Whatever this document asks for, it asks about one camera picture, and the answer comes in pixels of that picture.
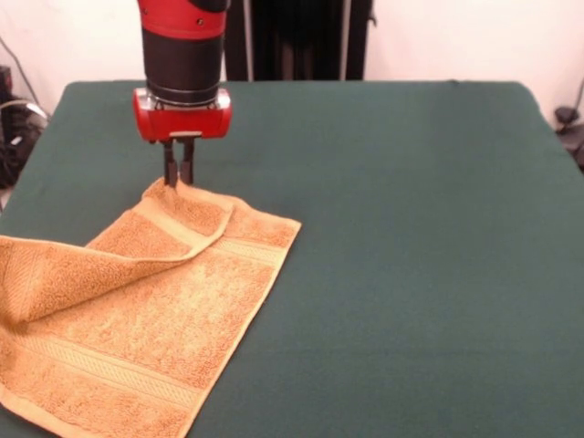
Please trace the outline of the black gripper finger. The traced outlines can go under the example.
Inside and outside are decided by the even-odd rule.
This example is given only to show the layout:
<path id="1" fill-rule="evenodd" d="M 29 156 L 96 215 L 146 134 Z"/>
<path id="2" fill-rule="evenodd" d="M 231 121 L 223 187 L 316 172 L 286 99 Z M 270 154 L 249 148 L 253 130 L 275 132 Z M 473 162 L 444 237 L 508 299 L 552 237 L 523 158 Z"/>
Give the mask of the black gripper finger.
<path id="1" fill-rule="evenodd" d="M 182 161 L 180 168 L 181 181 L 186 185 L 193 185 L 193 163 L 195 153 L 195 138 L 182 140 Z"/>
<path id="2" fill-rule="evenodd" d="M 173 154 L 173 142 L 165 141 L 163 147 L 164 184 L 175 187 L 178 178 L 177 162 Z"/>

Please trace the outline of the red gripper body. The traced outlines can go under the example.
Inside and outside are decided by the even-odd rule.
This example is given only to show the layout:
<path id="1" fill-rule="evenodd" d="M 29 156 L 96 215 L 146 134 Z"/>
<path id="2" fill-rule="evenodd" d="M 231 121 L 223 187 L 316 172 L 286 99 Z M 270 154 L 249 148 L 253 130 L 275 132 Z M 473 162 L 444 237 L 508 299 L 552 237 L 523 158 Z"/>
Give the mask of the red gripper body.
<path id="1" fill-rule="evenodd" d="M 132 107 L 138 132 L 149 142 L 223 138 L 233 113 L 226 89 L 219 89 L 215 100 L 208 105 L 185 107 L 163 103 L 146 88 L 139 88 L 133 90 Z"/>

